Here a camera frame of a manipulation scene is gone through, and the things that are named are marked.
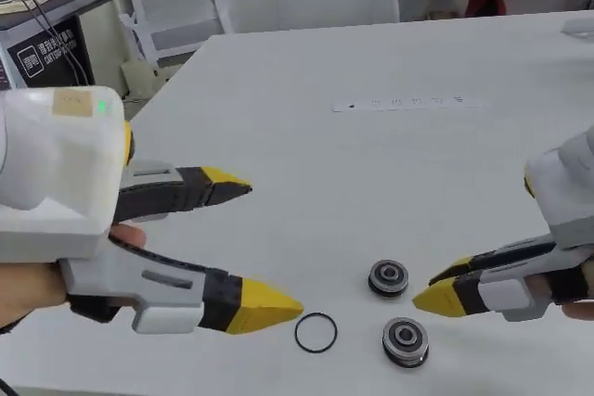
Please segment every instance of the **ball bearing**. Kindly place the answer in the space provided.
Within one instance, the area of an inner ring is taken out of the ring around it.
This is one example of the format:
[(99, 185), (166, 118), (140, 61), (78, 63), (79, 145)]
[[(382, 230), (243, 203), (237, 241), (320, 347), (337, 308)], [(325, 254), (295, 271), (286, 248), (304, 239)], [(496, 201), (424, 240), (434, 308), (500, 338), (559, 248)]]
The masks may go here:
[(408, 287), (408, 271), (392, 260), (376, 262), (369, 272), (369, 287), (373, 292), (389, 299), (400, 296)]
[(383, 329), (383, 350), (395, 364), (417, 368), (429, 355), (429, 339), (423, 326), (412, 319), (397, 317)]

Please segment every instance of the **sign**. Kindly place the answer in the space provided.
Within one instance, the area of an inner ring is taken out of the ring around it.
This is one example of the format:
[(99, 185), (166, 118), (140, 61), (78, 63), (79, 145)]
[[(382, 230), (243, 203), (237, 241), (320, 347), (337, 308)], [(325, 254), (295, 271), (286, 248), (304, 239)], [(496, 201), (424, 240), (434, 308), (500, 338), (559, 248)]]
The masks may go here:
[(10, 80), (6, 74), (4, 63), (0, 59), (0, 91), (5, 92), (6, 90), (10, 90)]
[(421, 109), (477, 109), (489, 104), (473, 96), (410, 96), (390, 99), (356, 99), (332, 104), (334, 111), (385, 111)]
[[(65, 19), (55, 24), (54, 28), (59, 39), (43, 31), (8, 48), (8, 54), (12, 57), (24, 82), (31, 88), (77, 85), (72, 64), (79, 82), (84, 85), (84, 76), (74, 62), (72, 57), (74, 56), (83, 67), (89, 83), (93, 84), (93, 75), (78, 18), (74, 16)], [(66, 59), (65, 49), (71, 53), (71, 64)]]

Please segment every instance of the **red object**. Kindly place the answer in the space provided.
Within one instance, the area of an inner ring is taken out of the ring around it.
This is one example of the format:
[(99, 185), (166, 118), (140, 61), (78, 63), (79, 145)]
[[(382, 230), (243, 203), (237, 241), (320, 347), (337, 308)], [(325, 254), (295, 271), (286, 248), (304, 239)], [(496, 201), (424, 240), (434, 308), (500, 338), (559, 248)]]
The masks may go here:
[(507, 9), (504, 0), (469, 0), (466, 6), (465, 18), (480, 18), (485, 16), (505, 16)]

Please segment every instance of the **black cable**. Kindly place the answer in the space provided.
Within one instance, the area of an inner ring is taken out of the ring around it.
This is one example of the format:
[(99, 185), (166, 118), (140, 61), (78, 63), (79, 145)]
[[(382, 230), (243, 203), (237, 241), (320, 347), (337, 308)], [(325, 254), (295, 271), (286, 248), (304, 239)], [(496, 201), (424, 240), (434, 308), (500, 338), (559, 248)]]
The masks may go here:
[(6, 396), (19, 396), (3, 379), (0, 378), (0, 391), (4, 392)]
[(78, 85), (81, 85), (80, 80), (78, 78), (77, 71), (74, 68), (74, 65), (72, 65), (72, 60), (74, 61), (74, 63), (77, 65), (77, 67), (81, 71), (81, 74), (83, 75), (83, 78), (84, 78), (84, 84), (85, 85), (89, 85), (89, 81), (88, 81), (88, 78), (86, 77), (86, 73), (85, 73), (85, 71), (83, 69), (83, 66), (81, 65), (81, 63), (79, 62), (79, 60), (76, 58), (76, 56), (70, 51), (70, 49), (64, 44), (64, 41), (60, 37), (60, 34), (56, 31), (56, 29), (52, 25), (51, 21), (49, 20), (49, 18), (45, 14), (45, 12), (42, 9), (42, 7), (39, 4), (39, 2), (37, 2), (37, 0), (32, 0), (33, 3), (35, 4), (35, 7), (39, 11), (39, 14), (41, 14), (41, 16), (45, 19), (45, 22), (47, 23), (47, 26), (45, 26), (43, 24), (43, 22), (41, 20), (39, 20), (38, 15), (35, 14), (35, 11), (29, 6), (29, 4), (27, 4), (26, 0), (20, 0), (20, 1), (27, 7), (27, 9), (31, 13), (32, 17), (35, 19), (35, 21), (37, 22), (37, 24), (42, 28), (42, 30), (44, 30), (45, 32), (47, 32), (47, 34), (49, 34), (50, 37), (53, 37), (54, 39), (56, 39), (58, 41), (58, 45), (59, 45), (60, 49), (64, 52), (64, 57), (66, 58), (66, 61), (68, 62), (68, 64), (70, 65), (70, 67), (72, 69), (72, 72), (74, 74), (74, 79), (75, 79), (76, 83)]

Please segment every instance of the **black rubber ring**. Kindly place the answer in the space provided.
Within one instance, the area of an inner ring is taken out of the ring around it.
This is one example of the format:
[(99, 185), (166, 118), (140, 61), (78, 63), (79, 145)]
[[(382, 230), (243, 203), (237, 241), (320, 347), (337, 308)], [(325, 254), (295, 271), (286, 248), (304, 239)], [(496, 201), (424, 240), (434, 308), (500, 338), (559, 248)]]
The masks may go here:
[[(307, 319), (309, 319), (311, 317), (321, 317), (323, 319), (326, 319), (334, 327), (334, 338), (332, 338), (332, 340), (330, 341), (330, 343), (328, 345), (326, 345), (324, 348), (320, 348), (319, 350), (313, 350), (311, 348), (307, 348), (299, 340), (299, 326), (301, 325), (301, 323), (304, 320), (307, 320)], [(305, 316), (303, 316), (301, 318), (301, 320), (299, 322), (297, 322), (297, 325), (295, 326), (295, 342), (297, 343), (297, 345), (299, 346), (299, 348), (301, 348), (303, 351), (307, 351), (307, 352), (310, 352), (312, 354), (320, 354), (321, 352), (328, 351), (330, 348), (332, 348), (334, 346), (334, 343), (336, 342), (336, 338), (337, 337), (338, 337), (338, 327), (336, 325), (336, 322), (334, 322), (334, 319), (332, 319), (329, 315), (327, 315), (325, 313), (309, 313), (309, 314), (306, 314)]]

